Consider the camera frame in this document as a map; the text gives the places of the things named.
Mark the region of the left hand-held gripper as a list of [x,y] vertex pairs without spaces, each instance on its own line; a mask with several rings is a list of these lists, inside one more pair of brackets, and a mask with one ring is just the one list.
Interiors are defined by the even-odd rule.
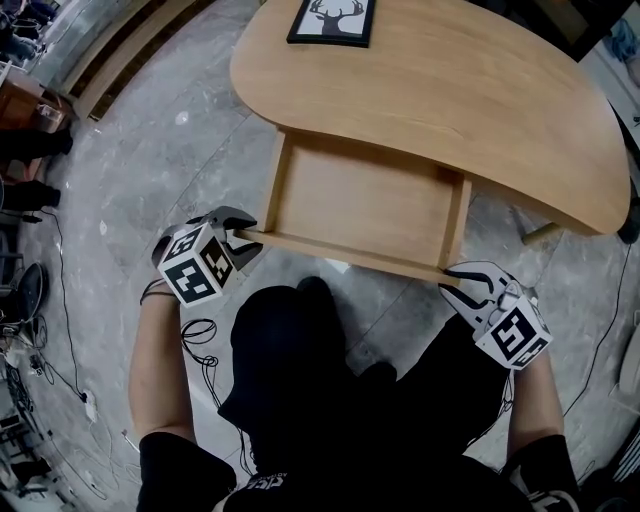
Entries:
[[203,217],[168,227],[152,252],[153,266],[184,306],[220,298],[238,287],[238,272],[263,245],[227,244],[228,230],[244,230],[257,220],[234,207],[217,207]]

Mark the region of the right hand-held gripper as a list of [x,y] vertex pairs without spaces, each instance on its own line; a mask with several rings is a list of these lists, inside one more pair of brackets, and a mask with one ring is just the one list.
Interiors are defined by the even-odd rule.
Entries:
[[474,329],[475,345],[507,369],[523,370],[553,341],[537,300],[529,298],[514,277],[490,261],[466,261],[444,270],[448,276],[483,282],[504,291],[488,317],[488,300],[478,302],[460,289],[442,284],[445,301]]

